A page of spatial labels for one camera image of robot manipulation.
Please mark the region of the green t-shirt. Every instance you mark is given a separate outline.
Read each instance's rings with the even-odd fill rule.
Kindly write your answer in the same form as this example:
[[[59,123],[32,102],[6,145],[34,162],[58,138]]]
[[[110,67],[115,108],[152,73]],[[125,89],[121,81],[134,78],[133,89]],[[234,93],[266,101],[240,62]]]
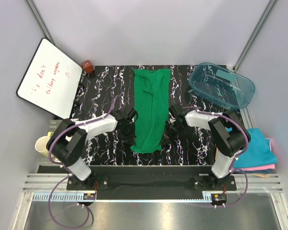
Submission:
[[[131,150],[146,154],[161,150],[169,108],[170,69],[134,70],[135,144]]]

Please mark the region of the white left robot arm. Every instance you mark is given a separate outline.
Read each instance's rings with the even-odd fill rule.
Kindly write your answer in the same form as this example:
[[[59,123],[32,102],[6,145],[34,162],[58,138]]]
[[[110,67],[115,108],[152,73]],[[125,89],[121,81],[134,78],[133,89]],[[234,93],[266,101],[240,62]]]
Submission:
[[[81,157],[85,142],[95,136],[117,131],[123,143],[134,145],[135,121],[138,117],[135,109],[124,108],[80,122],[64,119],[50,137],[46,149],[77,179],[82,189],[88,190],[94,185],[95,173]]]

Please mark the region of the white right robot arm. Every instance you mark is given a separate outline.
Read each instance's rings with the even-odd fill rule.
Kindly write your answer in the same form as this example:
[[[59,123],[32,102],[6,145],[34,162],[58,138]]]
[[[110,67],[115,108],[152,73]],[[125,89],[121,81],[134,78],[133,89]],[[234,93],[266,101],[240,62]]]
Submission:
[[[199,107],[173,105],[159,143],[164,146],[177,141],[178,133],[187,127],[211,131],[218,154],[210,172],[203,179],[195,178],[202,188],[222,189],[232,173],[236,172],[234,163],[249,147],[251,136],[235,112],[223,113],[201,111]]]

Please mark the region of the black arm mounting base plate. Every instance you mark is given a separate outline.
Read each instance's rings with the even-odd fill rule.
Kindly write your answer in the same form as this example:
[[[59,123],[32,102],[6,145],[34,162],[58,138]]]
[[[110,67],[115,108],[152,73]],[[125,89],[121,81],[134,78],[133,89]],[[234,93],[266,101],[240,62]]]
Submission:
[[[99,201],[195,200],[203,198],[202,192],[237,190],[233,176],[209,185],[210,166],[92,166],[91,170],[88,185],[72,177],[67,189],[97,189]]]

